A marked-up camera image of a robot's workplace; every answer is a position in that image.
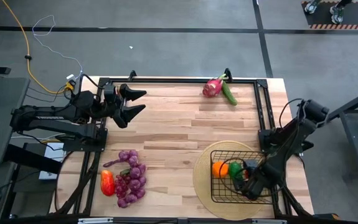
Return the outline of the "white power box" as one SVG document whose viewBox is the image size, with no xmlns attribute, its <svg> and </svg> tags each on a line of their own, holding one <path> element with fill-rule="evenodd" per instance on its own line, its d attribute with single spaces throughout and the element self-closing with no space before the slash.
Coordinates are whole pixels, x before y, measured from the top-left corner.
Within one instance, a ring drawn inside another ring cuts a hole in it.
<svg viewBox="0 0 358 224">
<path fill-rule="evenodd" d="M 44 156 L 53 159 L 57 162 L 62 162 L 67 154 L 63 150 L 63 147 L 64 144 L 61 142 L 49 142 L 47 143 Z M 39 173 L 39 180 L 55 180 L 56 178 L 57 178 L 57 174 L 51 172 L 41 171 Z"/>
</svg>

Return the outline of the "black desk base bar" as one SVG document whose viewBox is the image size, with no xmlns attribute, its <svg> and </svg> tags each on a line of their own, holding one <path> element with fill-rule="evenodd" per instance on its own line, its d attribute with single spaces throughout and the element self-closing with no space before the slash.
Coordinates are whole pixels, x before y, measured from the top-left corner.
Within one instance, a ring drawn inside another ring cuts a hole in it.
<svg viewBox="0 0 358 224">
<path fill-rule="evenodd" d="M 22 147 L 12 144 L 8 145 L 4 155 L 4 160 L 14 162 L 22 166 L 35 168 L 40 171 L 50 172 L 52 174 L 58 174 L 62 168 L 61 162 L 27 151 Z"/>
</svg>

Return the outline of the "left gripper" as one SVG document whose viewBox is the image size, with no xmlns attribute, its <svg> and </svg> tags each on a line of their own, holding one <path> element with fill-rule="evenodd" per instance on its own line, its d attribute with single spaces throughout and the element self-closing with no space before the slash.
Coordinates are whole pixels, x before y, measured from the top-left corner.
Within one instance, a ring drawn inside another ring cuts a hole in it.
<svg viewBox="0 0 358 224">
<path fill-rule="evenodd" d="M 125 106 L 126 100 L 134 101 L 141 98 L 147 91 L 132 90 L 127 84 L 121 84 L 117 98 L 114 103 L 107 104 L 103 100 L 101 110 L 99 111 L 100 118 L 111 117 L 115 118 L 115 123 L 119 128 L 126 128 L 128 123 L 145 109 L 146 105 Z"/>
</svg>

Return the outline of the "black table frame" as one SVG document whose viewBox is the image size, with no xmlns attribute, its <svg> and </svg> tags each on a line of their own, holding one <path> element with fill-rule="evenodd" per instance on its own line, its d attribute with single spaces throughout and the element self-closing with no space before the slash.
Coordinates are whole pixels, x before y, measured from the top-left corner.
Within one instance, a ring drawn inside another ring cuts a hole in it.
<svg viewBox="0 0 358 224">
<path fill-rule="evenodd" d="M 128 127 L 108 119 L 108 139 L 101 163 L 134 149 L 146 166 L 145 196 L 128 208 L 117 206 L 96 186 L 84 191 L 79 208 L 91 202 L 93 217 L 218 218 L 200 202 L 193 185 L 194 165 L 202 151 L 219 141 L 259 148 L 258 131 L 271 123 L 286 124 L 293 114 L 281 78 L 236 78 L 230 85 L 237 106 L 224 96 L 202 95 L 205 78 L 136 77 L 134 89 L 146 90 L 138 100 L 145 109 Z"/>
</svg>

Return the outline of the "person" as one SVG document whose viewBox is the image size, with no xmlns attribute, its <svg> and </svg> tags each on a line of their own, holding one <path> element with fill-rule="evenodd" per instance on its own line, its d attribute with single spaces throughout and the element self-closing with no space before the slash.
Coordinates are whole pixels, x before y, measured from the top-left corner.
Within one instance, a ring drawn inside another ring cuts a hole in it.
<svg viewBox="0 0 358 224">
<path fill-rule="evenodd" d="M 304 12 L 307 14 L 313 14 L 318 8 L 322 0 L 312 0 L 304 7 Z M 334 24 L 341 24 L 344 17 L 344 8 L 350 4 L 353 0 L 340 0 L 336 5 L 332 6 L 329 10 L 331 13 L 331 21 Z"/>
</svg>

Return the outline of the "round woven straw placemat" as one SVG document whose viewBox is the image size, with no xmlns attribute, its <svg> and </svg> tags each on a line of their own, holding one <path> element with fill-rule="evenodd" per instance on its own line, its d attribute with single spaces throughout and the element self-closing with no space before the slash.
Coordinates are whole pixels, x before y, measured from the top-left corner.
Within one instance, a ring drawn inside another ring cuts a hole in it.
<svg viewBox="0 0 358 224">
<path fill-rule="evenodd" d="M 272 204 L 217 203 L 211 199 L 210 153 L 213 150 L 260 152 L 237 141 L 219 141 L 207 146 L 197 159 L 193 170 L 193 185 L 202 205 L 214 216 L 230 221 L 248 218 L 273 218 Z"/>
</svg>

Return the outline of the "green cucumber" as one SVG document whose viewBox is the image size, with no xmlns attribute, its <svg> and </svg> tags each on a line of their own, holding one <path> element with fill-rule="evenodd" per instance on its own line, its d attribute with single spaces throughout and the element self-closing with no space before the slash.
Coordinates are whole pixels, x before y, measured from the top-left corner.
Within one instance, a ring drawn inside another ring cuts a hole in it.
<svg viewBox="0 0 358 224">
<path fill-rule="evenodd" d="M 223 91 L 223 94 L 225 95 L 226 99 L 228 99 L 229 103 L 231 105 L 237 106 L 237 100 L 233 96 L 226 81 L 222 82 L 222 91 Z"/>
</svg>

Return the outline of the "red pepper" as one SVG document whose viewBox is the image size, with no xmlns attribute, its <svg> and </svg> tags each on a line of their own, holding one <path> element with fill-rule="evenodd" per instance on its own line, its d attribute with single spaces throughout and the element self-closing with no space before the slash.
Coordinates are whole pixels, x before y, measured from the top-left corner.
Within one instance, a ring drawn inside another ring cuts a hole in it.
<svg viewBox="0 0 358 224">
<path fill-rule="evenodd" d="M 108 197 L 115 193 L 115 180 L 111 171 L 103 170 L 101 172 L 100 188 L 101 192 Z"/>
</svg>

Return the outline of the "green bell pepper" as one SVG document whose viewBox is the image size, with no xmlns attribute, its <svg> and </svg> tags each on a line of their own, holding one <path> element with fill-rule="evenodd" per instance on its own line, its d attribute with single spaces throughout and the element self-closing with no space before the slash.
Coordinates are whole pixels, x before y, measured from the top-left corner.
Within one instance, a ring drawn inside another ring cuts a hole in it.
<svg viewBox="0 0 358 224">
<path fill-rule="evenodd" d="M 243 180 L 243 167 L 242 167 L 241 163 L 238 163 L 238 162 L 230 163 L 228 166 L 228 174 L 233 181 L 235 181 L 235 180 L 242 181 Z"/>
</svg>

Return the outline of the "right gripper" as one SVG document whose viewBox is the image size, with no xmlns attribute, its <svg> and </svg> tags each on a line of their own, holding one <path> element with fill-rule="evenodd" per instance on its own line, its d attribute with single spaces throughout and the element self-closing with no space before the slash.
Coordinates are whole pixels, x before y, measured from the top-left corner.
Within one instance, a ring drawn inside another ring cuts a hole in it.
<svg viewBox="0 0 358 224">
<path fill-rule="evenodd" d="M 270 176 L 259 169 L 254 169 L 246 182 L 243 179 L 233 179 L 232 182 L 235 190 L 241 192 L 249 200 L 255 201 L 271 196 Z"/>
</svg>

